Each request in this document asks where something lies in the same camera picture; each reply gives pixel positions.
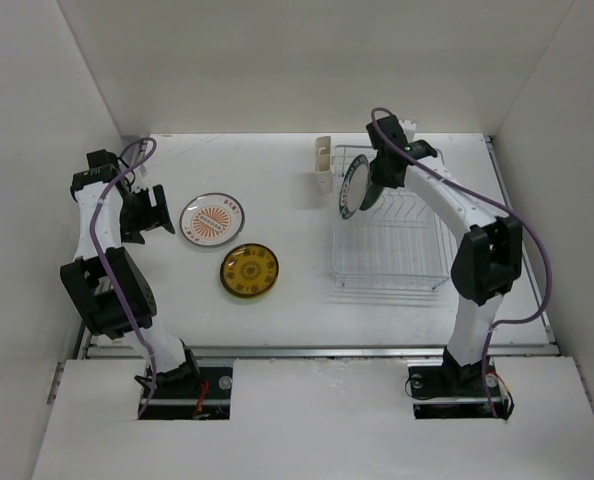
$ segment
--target sunburst pattern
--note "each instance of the sunburst pattern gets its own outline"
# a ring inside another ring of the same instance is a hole
[[[193,217],[195,235],[204,239],[217,238],[228,230],[230,214],[221,207],[210,206],[199,210]]]

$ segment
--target dish rack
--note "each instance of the dish rack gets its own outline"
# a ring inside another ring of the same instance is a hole
[[[338,145],[333,163],[334,195],[353,159],[375,150]],[[348,220],[335,204],[333,272],[341,287],[435,289],[450,278],[456,245],[448,228],[419,196],[405,188],[384,189],[369,210]]]

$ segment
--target red and white plate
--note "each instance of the red and white plate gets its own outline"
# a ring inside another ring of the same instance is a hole
[[[244,228],[244,209],[225,193],[207,193],[184,207],[179,228],[200,247],[220,247],[234,240]]]

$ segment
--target purple cable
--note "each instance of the purple cable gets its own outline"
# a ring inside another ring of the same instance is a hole
[[[515,212],[513,209],[507,207],[506,205],[504,205],[502,203],[497,202],[496,200],[493,200],[492,198],[482,195],[481,193],[477,193],[469,188],[466,188],[462,185],[459,185],[458,183],[452,182],[452,181],[444,178],[442,175],[435,172],[433,169],[427,167],[423,163],[415,160],[413,157],[408,155],[408,153],[406,153],[404,150],[402,150],[397,145],[395,145],[386,136],[386,134],[381,130],[381,128],[379,128],[379,125],[377,124],[377,113],[379,113],[379,112],[385,113],[387,115],[393,115],[393,113],[390,110],[388,110],[387,108],[383,108],[383,107],[373,108],[372,111],[370,112],[370,117],[371,117],[372,124],[373,124],[375,131],[381,137],[381,139],[386,143],[386,145],[388,145],[388,147],[391,150],[393,150],[395,153],[397,153],[404,160],[410,162],[415,167],[419,167],[427,174],[432,175],[437,180],[441,180],[445,185],[448,185],[449,187],[453,188],[454,190],[457,190],[461,193],[465,193],[466,195],[470,195],[471,197],[474,197],[477,200],[481,200],[484,203],[492,205],[493,207],[496,207],[496,208],[506,212],[508,215],[510,215],[511,217],[513,217],[519,223],[522,224],[524,229],[528,232],[528,234],[531,236],[531,238],[535,242],[535,245],[537,245],[537,248],[539,249],[539,254],[541,255],[541,258],[544,262],[544,270],[546,271],[546,285],[544,287],[544,296],[542,298],[541,304],[539,305],[539,308],[537,309],[537,311],[535,313],[533,313],[532,315],[530,315],[526,318],[522,318],[522,319],[518,319],[518,320],[497,320],[496,322],[493,322],[490,326],[489,331],[488,331],[488,335],[486,336],[486,341],[484,342],[484,349],[481,354],[481,358],[482,358],[481,374],[482,374],[482,380],[483,380],[483,384],[484,384],[484,391],[486,392],[486,398],[488,399],[488,403],[490,405],[490,409],[493,414],[493,417],[497,418],[497,412],[495,412],[495,404],[493,403],[493,399],[490,395],[490,389],[488,388],[488,384],[486,383],[486,374],[488,373],[488,370],[486,368],[488,366],[487,362],[486,362],[486,358],[488,357],[488,349],[490,348],[490,342],[493,338],[493,331],[495,330],[495,328],[499,327],[500,325],[523,325],[526,323],[530,323],[533,320],[539,318],[544,313],[544,311],[546,311],[546,307],[548,306],[548,303],[550,302],[550,297],[552,294],[552,283],[553,283],[551,263],[550,263],[550,258],[548,257],[548,252],[546,251],[546,246],[541,241],[541,239],[537,236],[537,233],[528,224],[528,222],[520,214]]]
[[[151,137],[144,137],[144,138],[140,138],[139,140],[135,140],[134,142],[131,142],[128,145],[126,145],[126,147],[119,154],[119,158],[124,158],[124,155],[126,155],[126,153],[131,148],[133,148],[135,145],[141,144],[142,142],[151,142],[153,144],[153,147],[148,152],[146,152],[146,154],[144,155],[144,158],[142,158],[141,160],[136,162],[130,168],[119,172],[115,178],[113,178],[110,182],[108,182],[108,185],[106,185],[106,188],[104,188],[104,190],[101,192],[101,196],[99,197],[99,201],[97,202],[97,206],[95,207],[95,211],[93,212],[93,217],[90,220],[90,228],[89,228],[90,238],[93,242],[95,250],[97,251],[97,256],[99,257],[99,260],[100,260],[102,266],[104,267],[104,270],[106,271],[106,275],[108,275],[108,278],[110,279],[110,283],[112,284],[113,289],[115,290],[115,294],[117,295],[117,298],[119,299],[119,303],[121,304],[121,307],[124,309],[124,313],[126,314],[126,317],[128,317],[128,323],[130,324],[130,327],[135,332],[135,335],[137,336],[137,340],[139,340],[139,343],[141,343],[144,346],[144,348],[148,352],[148,356],[150,357],[150,369],[152,371],[150,391],[148,393],[148,397],[146,398],[146,401],[144,402],[144,405],[141,407],[141,409],[139,410],[139,413],[137,414],[138,417],[141,417],[141,415],[144,413],[146,408],[148,408],[148,404],[150,403],[150,400],[153,398],[153,394],[155,393],[155,388],[157,387],[157,367],[155,365],[155,352],[153,351],[153,348],[146,341],[146,339],[142,335],[141,331],[139,330],[139,325],[137,324],[135,315],[133,314],[132,309],[128,305],[128,299],[126,298],[126,294],[121,289],[121,285],[119,284],[119,281],[117,280],[117,277],[115,276],[115,272],[113,272],[113,269],[110,266],[110,262],[108,261],[108,258],[106,258],[106,254],[104,253],[104,250],[101,248],[101,244],[99,243],[99,239],[97,238],[97,232],[95,231],[95,227],[97,225],[97,219],[99,218],[99,213],[101,212],[103,201],[108,196],[108,193],[110,193],[110,191],[115,187],[115,185],[117,185],[117,183],[119,183],[119,181],[122,178],[124,178],[129,173],[134,172],[136,169],[138,169],[144,163],[146,163],[146,161],[148,159],[150,159],[150,157],[153,156],[153,154],[155,153],[155,150],[157,150],[157,140],[155,140],[154,138],[151,138]]]

